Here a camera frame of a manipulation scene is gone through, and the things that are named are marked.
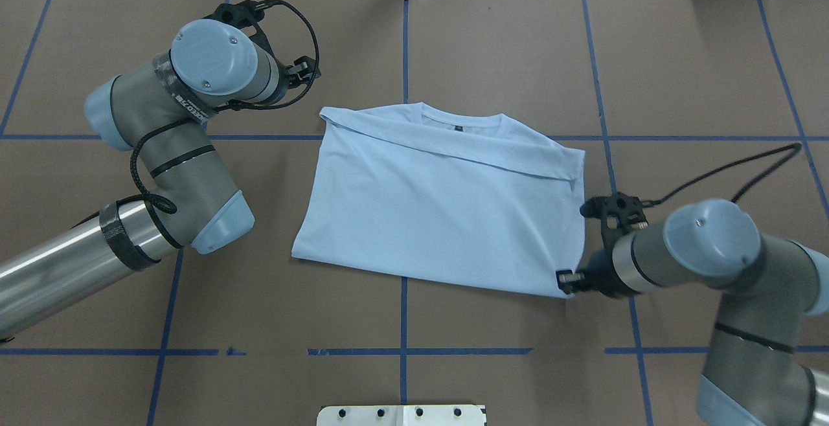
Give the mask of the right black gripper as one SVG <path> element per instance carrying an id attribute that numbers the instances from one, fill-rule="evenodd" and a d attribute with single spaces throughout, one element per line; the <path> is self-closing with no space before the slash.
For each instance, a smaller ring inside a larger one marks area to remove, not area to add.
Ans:
<path id="1" fill-rule="evenodd" d="M 565 295 L 598 291 L 613 299 L 633 296 L 633 290 L 619 278 L 613 266 L 612 255 L 603 249 L 594 252 L 586 267 L 579 271 L 556 271 L 556 281 L 560 291 Z"/>

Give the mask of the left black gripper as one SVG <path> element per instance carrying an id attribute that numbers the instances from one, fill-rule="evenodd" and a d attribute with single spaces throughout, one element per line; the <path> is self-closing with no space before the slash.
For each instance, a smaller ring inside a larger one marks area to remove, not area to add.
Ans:
<path id="1" fill-rule="evenodd" d="M 314 81 L 322 77 L 319 62 L 310 56 L 302 56 L 293 61 L 292 64 L 283 64 L 275 60 L 275 75 L 277 85 L 272 94 L 272 103 L 277 104 L 288 93 L 290 89 L 298 89 L 301 86 L 310 87 Z"/>

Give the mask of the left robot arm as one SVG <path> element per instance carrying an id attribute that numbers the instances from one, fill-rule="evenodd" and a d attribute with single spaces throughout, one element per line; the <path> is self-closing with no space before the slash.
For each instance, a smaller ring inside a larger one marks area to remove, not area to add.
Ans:
<path id="1" fill-rule="evenodd" d="M 219 19 L 181 28 L 170 48 L 96 89 L 87 122 L 130 155 L 136 193 L 2 264 L 2 343 L 183 248 L 210 254 L 251 231 L 255 217 L 205 125 L 224 110 L 272 110 L 320 77 L 313 56 L 280 63 L 261 28 Z"/>

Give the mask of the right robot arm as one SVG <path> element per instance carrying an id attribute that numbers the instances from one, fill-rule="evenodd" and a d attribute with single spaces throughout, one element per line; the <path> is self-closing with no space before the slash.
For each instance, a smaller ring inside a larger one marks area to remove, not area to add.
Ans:
<path id="1" fill-rule="evenodd" d="M 683 284 L 719 291 L 696 414 L 708 425 L 826 425 L 827 375 L 794 359 L 805 316 L 827 312 L 827 257 L 759 232 L 733 201 L 708 199 L 648 223 L 656 201 L 598 196 L 581 216 L 601 223 L 587 266 L 556 273 L 567 295 L 643 295 Z"/>

